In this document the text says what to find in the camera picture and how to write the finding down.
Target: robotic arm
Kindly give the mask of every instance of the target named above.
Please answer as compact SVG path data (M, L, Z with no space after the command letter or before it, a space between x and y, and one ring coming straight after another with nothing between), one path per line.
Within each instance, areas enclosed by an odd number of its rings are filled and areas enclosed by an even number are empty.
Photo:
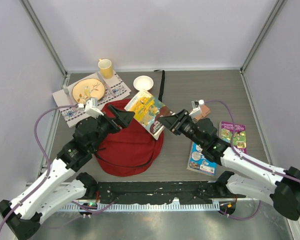
M98 184L86 172L80 173L69 185L55 191L56 188L74 175L91 158L100 143L108 134L127 128L135 113L121 111L114 106L108 108L114 117L108 117L97 109L97 100L91 98L86 105L79 105L91 117L80 121L75 126L73 139L57 154L50 166L50 173L43 173L26 191L11 201L0 202L0 214L3 218L47 178L37 191L24 201L8 217L6 224L19 240L31 238L40 225L65 204L82 198L92 198L98 190Z
M173 134L183 134L199 145L202 148L201 153L210 162L235 169L251 178L225 171L218 181L223 184L226 191L259 199L272 205L284 217L298 220L300 183L283 176L300 180L300 170L294 167L286 170L269 165L242 152L238 155L228 142L217 137L217 129L209 118L193 122L192 118L200 114L200 106L203 104L203 100L193 101L193 110L190 113L184 109L172 116L159 117L158 120Z

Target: red drawstring bag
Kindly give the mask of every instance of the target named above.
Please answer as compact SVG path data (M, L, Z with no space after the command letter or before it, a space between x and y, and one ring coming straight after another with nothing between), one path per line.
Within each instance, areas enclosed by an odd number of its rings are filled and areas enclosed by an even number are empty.
M164 84L165 71L163 70L159 93L160 101L162 101ZM109 117L114 117L108 109L108 105L113 105L119 110L125 110L129 101L130 99L123 99L109 102L103 107L102 112L105 112ZM146 171L159 155L163 143L163 132L158 140L155 140L140 123L132 119L127 128L115 134L108 134L95 152L95 156L106 173L127 177Z

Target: yellow plate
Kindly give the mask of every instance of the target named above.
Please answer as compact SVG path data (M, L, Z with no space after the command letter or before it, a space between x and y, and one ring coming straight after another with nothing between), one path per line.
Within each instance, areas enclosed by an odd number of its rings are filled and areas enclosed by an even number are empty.
M88 78L78 82L72 89L72 96L78 104L85 104L89 98L102 99L106 88L103 83L96 78Z

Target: wooden table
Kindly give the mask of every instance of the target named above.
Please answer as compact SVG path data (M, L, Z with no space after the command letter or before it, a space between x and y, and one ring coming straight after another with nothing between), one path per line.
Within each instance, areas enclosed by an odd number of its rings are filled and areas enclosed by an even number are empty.
M91 73L71 74L69 84L72 84ZM158 96L161 72L118 72L122 80L132 90L130 97L137 91L133 81L141 75L149 76L154 81L150 92ZM238 70L207 70L207 71L166 71L165 88L162 101L173 111L191 110L193 100L222 100L225 101L238 124L246 125L247 153L263 162L268 162L260 139L257 125L248 101L245 87ZM226 108L219 103L208 105L211 110L209 118L218 128L220 121L231 121ZM56 131L51 158L62 149L64 144L72 139L74 128L69 128L60 117ZM216 176L187 170L191 141L183 135L175 136L164 130L164 143L158 158L151 167L138 175L117 177L105 173L95 158L91 159L81 172L87 172L97 181L213 181L227 170L218 166Z

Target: small white dish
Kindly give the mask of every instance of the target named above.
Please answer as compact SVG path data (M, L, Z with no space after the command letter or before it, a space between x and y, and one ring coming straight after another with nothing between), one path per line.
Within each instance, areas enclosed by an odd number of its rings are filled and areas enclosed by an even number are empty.
M154 86L154 81L149 76L138 76L133 81L133 86L138 91L141 90L149 91Z

